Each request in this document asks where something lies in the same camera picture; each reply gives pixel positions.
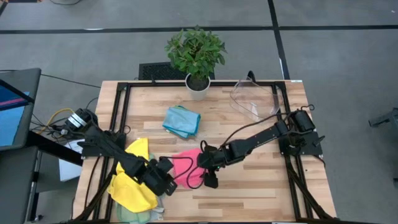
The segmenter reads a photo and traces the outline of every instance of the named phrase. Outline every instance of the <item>white paper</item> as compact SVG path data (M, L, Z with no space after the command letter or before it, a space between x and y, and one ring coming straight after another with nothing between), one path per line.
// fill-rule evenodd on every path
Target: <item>white paper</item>
M83 148L77 144L80 141L84 141L84 139L70 141L69 144L66 143L66 145L64 146L69 149L72 147L72 150L74 150L75 152L79 152L81 154L81 150L83 150ZM62 182L80 176L81 166L64 161L62 159L59 159L59 163L60 163L60 180Z

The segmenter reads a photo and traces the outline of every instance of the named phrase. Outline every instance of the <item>blue cloth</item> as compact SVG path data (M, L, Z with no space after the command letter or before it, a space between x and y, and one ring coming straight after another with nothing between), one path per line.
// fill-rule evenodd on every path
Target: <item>blue cloth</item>
M0 146L10 146L17 134L25 106L0 111Z
M163 122L163 127L183 138L195 136L198 132L200 114L192 112L183 106L169 108Z

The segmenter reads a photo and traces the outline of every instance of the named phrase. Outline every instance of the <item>plant pot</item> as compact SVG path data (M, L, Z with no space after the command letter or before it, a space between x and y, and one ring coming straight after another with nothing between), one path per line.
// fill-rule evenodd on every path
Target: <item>plant pot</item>
M187 77L185 77L185 86L187 86L187 89L188 89L189 93L191 94L192 99L193 100L203 100L203 99L205 99L207 91L209 90L209 87L210 87L210 82L211 82L210 77L208 77L209 83L208 83L207 87L204 90L196 91L196 90L192 90L188 86L187 80L189 79L190 76L191 76L191 74L189 73L187 75Z

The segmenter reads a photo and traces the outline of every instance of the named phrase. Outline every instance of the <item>wood grain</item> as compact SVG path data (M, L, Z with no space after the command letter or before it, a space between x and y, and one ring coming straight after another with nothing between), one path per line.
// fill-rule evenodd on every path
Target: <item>wood grain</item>
M101 87L96 114L99 125L103 129L109 129L116 85L117 82L105 81ZM286 86L291 110L308 104L303 83L286 81ZM232 87L211 87L205 100L192 101L184 86L132 88L126 119L131 132L127 135L126 146L137 138L149 138L149 152L159 157L172 156L198 147L203 139L206 139L209 144L220 145L235 129L252 122L230 106L229 93L232 89ZM118 121L121 117L122 105L123 96L119 105ZM165 112L168 107L175 105L182 105L201 114L196 138L180 139L163 129ZM264 124L244 129L233 139L248 138L273 125L275 121L276 119L271 119ZM87 158L83 163L73 209L75 217L83 210L88 179L95 159ZM302 160L308 189L326 212L335 216L323 164L311 156L302 156ZM102 160L95 169L88 201L98 188L101 163ZM243 162L220 170L218 180L220 186L217 189L201 187L190 190L178 187L172 196L166 196L164 221L294 221L284 158L279 154L277 141L257 148ZM303 198L299 190L298 196L302 216L305 217ZM105 203L102 203L101 208L100 217L103 217ZM113 206L111 221L118 222L114 208L115 206Z

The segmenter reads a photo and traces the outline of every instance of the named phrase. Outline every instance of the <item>transparent plastic lid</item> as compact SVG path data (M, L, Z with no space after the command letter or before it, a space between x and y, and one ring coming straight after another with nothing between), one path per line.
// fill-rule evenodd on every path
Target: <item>transparent plastic lid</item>
M253 121L276 114L283 105L282 93L278 88L273 94L271 86L259 86L250 78L238 81L229 95L231 106Z

